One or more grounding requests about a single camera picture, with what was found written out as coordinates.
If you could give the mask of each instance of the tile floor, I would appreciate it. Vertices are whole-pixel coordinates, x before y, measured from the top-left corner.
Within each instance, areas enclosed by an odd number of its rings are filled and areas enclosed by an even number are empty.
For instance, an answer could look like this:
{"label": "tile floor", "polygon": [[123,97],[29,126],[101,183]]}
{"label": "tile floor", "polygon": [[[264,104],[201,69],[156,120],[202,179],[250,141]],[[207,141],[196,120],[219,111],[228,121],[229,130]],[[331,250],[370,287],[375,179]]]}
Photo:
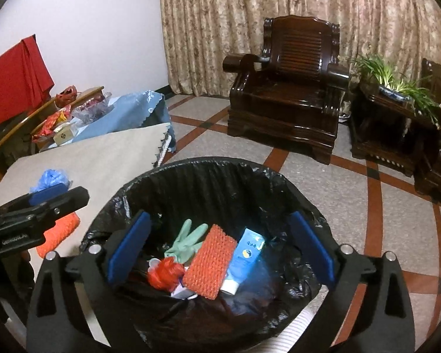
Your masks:
{"label": "tile floor", "polygon": [[[413,178],[354,159],[345,125],[339,126],[332,162],[326,166],[301,154],[228,136],[227,99],[177,95],[167,104],[177,152],[165,161],[232,156],[284,174],[323,213],[338,243],[352,244],[370,256],[387,250],[398,255],[410,291],[417,347],[432,333],[441,320],[441,206],[417,194]],[[313,300],[315,311],[326,292],[324,287]],[[351,326],[345,325],[339,339],[347,337],[345,330],[349,333]]]}

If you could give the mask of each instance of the beige curtain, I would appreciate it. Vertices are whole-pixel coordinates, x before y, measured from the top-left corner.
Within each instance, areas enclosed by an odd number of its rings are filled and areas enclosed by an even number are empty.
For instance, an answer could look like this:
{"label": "beige curtain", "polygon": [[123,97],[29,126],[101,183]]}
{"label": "beige curtain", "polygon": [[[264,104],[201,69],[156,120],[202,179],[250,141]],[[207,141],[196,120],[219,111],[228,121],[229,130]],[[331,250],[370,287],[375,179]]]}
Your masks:
{"label": "beige curtain", "polygon": [[176,93],[228,96],[227,53],[259,54],[266,17],[316,16],[340,24],[340,54],[379,53],[417,78],[421,59],[441,63],[434,0],[161,0],[168,79]]}

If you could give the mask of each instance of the red cloth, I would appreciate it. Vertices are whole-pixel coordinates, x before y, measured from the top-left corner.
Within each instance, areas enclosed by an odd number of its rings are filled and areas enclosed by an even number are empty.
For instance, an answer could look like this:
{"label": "red cloth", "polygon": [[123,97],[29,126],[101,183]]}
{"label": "red cloth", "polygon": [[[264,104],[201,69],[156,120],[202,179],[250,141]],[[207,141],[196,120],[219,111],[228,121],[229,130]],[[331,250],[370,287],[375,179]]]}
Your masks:
{"label": "red cloth", "polygon": [[53,86],[35,36],[21,40],[0,56],[0,123],[40,106]]}

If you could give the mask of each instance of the blue tube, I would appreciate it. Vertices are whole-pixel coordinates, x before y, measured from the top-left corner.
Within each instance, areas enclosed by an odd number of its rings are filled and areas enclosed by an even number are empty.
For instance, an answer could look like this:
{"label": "blue tube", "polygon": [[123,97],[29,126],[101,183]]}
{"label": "blue tube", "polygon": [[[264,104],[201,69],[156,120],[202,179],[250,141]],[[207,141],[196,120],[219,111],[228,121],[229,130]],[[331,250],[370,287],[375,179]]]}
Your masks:
{"label": "blue tube", "polygon": [[227,275],[220,288],[222,292],[235,294],[238,287],[247,278],[261,253],[265,239],[259,233],[248,228],[237,244],[232,260],[227,268]]}

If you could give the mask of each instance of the metal screw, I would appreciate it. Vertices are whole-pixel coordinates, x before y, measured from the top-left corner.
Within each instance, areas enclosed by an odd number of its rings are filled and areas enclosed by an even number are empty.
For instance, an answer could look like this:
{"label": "metal screw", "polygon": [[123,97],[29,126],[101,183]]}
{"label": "metal screw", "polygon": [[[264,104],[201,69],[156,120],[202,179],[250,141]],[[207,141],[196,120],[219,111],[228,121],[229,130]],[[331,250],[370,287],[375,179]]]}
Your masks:
{"label": "metal screw", "polygon": [[54,260],[56,256],[57,256],[57,252],[49,251],[46,253],[46,260]]}
{"label": "metal screw", "polygon": [[387,251],[387,252],[385,253],[385,256],[386,256],[386,259],[387,259],[388,261],[395,261],[396,258],[397,258],[397,256],[395,256],[395,253],[392,252],[392,251]]}
{"label": "metal screw", "polygon": [[352,254],[353,253],[353,247],[349,244],[343,244],[340,247],[341,252],[343,252],[344,254]]}
{"label": "metal screw", "polygon": [[90,252],[91,254],[99,254],[100,251],[101,251],[101,245],[99,245],[99,244],[93,244],[88,249],[88,252]]}

